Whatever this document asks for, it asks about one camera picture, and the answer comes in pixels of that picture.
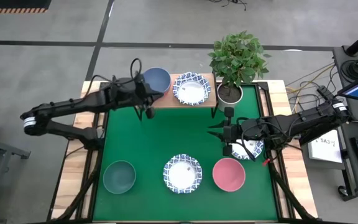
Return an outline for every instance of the green bowl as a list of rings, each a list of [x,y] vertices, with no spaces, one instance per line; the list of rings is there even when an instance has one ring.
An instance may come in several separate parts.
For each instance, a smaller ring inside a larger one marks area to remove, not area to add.
[[[113,194],[123,194],[134,185],[136,171],[127,161],[116,161],[110,164],[103,174],[104,187]]]

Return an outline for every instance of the blue and white plate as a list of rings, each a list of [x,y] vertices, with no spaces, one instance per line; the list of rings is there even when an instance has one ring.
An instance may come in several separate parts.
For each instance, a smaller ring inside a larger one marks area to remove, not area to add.
[[[186,72],[175,80],[172,91],[180,103],[195,106],[208,99],[211,85],[202,75]]]
[[[241,144],[241,139],[237,139],[236,142]],[[262,150],[264,148],[263,141],[244,140],[244,144],[246,145],[246,148],[252,153],[252,155],[254,155],[255,158],[262,153]],[[237,159],[249,159],[246,150],[239,144],[232,144],[231,154]]]
[[[192,193],[203,179],[199,162],[189,155],[179,154],[172,157],[162,172],[167,187],[177,194]]]

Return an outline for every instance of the pink bowl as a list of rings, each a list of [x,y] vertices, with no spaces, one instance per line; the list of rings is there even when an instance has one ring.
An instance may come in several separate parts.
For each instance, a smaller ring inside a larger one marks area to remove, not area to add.
[[[231,158],[219,160],[212,170],[212,176],[215,184],[227,192],[237,191],[246,181],[246,172],[241,163]]]

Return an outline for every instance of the white plant pot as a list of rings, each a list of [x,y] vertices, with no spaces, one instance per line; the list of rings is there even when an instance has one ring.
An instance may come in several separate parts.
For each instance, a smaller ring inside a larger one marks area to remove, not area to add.
[[[243,92],[242,92],[242,88],[239,88],[240,91],[241,91],[241,97],[240,97],[240,99],[237,100],[237,101],[234,102],[234,103],[228,103],[228,102],[225,102],[224,100],[222,100],[221,97],[219,96],[219,88],[220,88],[221,86],[222,86],[222,83],[218,86],[218,89],[217,89],[216,91],[218,92],[218,102],[219,102],[218,108],[219,108],[219,110],[221,110],[222,112],[224,112],[224,108],[225,108],[225,107],[234,108],[234,107],[238,104],[238,102],[241,101]]]

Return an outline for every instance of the potted plant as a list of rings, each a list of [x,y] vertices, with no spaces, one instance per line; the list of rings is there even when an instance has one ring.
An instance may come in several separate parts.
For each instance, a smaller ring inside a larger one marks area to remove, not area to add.
[[[234,107],[242,98],[241,83],[251,83],[255,76],[263,78],[267,70],[263,57],[264,48],[259,39],[243,31],[239,34],[229,34],[222,41],[214,42],[214,52],[209,66],[217,77],[222,77],[218,86],[219,109]]]

